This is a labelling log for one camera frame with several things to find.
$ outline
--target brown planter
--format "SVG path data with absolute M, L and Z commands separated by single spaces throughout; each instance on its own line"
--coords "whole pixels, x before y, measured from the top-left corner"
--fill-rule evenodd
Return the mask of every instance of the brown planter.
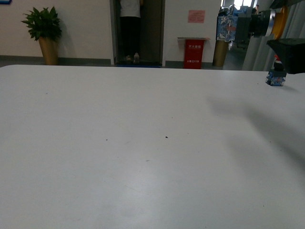
M 57 42 L 48 37 L 38 39 L 46 65 L 58 65 Z
M 227 55 L 229 42 L 225 41 L 216 41 L 214 58 L 213 58 L 213 66 L 223 67 L 224 60 Z

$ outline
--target shoe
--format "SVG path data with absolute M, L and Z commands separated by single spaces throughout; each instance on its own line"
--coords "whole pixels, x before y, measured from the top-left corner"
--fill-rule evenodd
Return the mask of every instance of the shoe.
M 136 52 L 135 55 L 133 56 L 133 63 L 134 64 L 139 64 L 140 63 L 140 56 Z
M 130 56 L 130 55 L 126 56 L 126 57 L 125 57 L 125 61 L 127 61 L 127 62 L 131 62 L 131 61 L 132 61 L 131 56 Z

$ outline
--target red box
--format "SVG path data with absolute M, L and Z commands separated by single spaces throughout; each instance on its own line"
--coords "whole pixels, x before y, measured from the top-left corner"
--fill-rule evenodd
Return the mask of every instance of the red box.
M 204 40 L 185 40 L 184 65 L 187 69 L 201 69 Z

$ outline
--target window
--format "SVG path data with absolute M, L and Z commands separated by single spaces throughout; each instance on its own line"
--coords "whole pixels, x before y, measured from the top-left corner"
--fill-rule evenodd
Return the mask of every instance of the window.
M 255 6 L 257 0 L 222 0 L 221 6 L 222 7 L 229 7 L 231 5 L 235 5 L 235 7 L 239 10 L 241 6 Z

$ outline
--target door frame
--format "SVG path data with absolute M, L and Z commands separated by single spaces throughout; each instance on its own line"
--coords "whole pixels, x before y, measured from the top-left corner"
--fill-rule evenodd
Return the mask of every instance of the door frame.
M 112 59 L 111 64 L 116 64 L 119 57 L 119 44 L 118 44 L 118 12 L 117 4 L 119 0 L 110 0 L 110 17 L 111 17 L 111 31 L 112 31 Z M 160 64 L 163 66 L 165 61 L 163 56 L 164 51 L 164 23 L 165 23 L 165 0 L 162 0 L 162 12 L 161 12 L 161 36 L 160 36 Z

